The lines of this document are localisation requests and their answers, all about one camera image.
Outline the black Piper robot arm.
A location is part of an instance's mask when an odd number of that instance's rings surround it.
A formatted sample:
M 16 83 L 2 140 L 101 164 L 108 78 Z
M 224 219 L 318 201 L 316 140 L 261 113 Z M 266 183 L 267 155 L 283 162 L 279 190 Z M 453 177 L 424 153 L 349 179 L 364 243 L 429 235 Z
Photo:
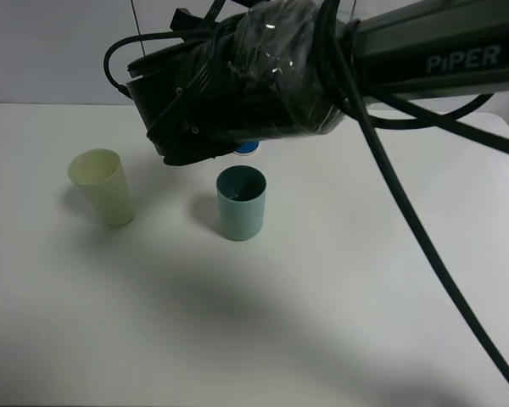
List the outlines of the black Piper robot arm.
M 132 62 L 126 88 L 169 165 L 331 132 L 352 109 L 333 66 L 406 99 L 509 90 L 509 1 L 421 1 L 349 23 L 266 1 Z

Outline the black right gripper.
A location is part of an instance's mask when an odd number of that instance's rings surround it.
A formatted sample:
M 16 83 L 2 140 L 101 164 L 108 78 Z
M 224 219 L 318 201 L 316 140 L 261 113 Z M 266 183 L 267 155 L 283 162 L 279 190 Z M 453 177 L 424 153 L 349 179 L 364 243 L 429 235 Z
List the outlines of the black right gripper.
M 316 71 L 318 10 L 312 1 L 262 3 L 206 38 L 130 63 L 127 89 L 167 165 L 245 142 L 327 134 L 343 120 Z

